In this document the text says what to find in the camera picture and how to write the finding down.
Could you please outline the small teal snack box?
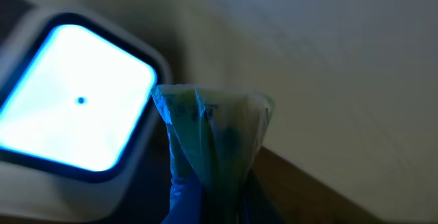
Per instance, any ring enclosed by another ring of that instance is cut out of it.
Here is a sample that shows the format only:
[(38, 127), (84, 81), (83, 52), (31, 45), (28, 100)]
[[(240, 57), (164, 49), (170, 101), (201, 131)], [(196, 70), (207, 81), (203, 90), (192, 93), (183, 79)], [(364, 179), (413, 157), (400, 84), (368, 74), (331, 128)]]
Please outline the small teal snack box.
[(169, 215), (206, 223), (250, 223), (247, 181), (274, 100), (259, 93), (181, 84), (158, 85), (151, 96), (169, 139)]

